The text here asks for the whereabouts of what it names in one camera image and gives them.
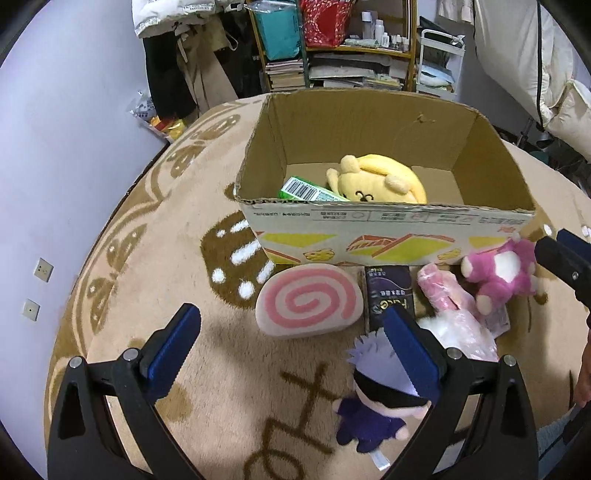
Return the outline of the person's right hand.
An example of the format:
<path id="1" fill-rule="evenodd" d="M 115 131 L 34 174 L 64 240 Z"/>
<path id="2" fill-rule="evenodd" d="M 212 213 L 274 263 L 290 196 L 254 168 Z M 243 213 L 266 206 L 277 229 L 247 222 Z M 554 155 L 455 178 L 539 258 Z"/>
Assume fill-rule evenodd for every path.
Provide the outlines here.
<path id="1" fill-rule="evenodd" d="M 581 359 L 581 368 L 574 388 L 574 402 L 584 408 L 591 399 L 591 343 L 587 341 Z"/>

